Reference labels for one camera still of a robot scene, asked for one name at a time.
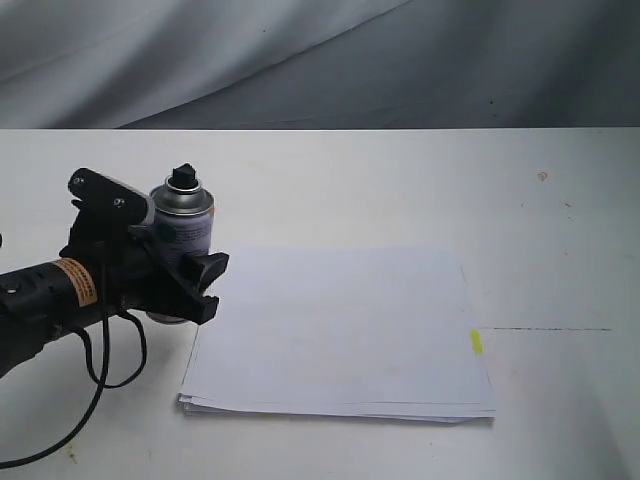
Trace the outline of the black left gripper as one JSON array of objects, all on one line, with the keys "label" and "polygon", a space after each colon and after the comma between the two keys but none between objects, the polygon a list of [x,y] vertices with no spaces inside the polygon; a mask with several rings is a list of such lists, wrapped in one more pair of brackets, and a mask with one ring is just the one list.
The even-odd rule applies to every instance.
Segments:
[{"label": "black left gripper", "polygon": [[164,284],[167,271],[151,249],[153,213],[80,209],[60,255],[82,264],[99,290],[107,291],[111,312],[136,309],[154,320],[212,320],[219,298],[207,289],[226,271],[230,256],[219,252],[183,255]]}]

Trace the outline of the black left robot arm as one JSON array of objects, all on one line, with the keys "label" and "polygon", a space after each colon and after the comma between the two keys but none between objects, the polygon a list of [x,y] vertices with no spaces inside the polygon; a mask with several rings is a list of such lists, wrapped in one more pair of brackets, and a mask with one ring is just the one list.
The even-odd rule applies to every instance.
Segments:
[{"label": "black left robot arm", "polygon": [[228,254],[214,253],[185,255],[171,265],[150,227],[79,213],[59,259],[1,277],[1,372],[103,316],[128,310],[202,325],[219,304],[205,291],[228,263]]}]

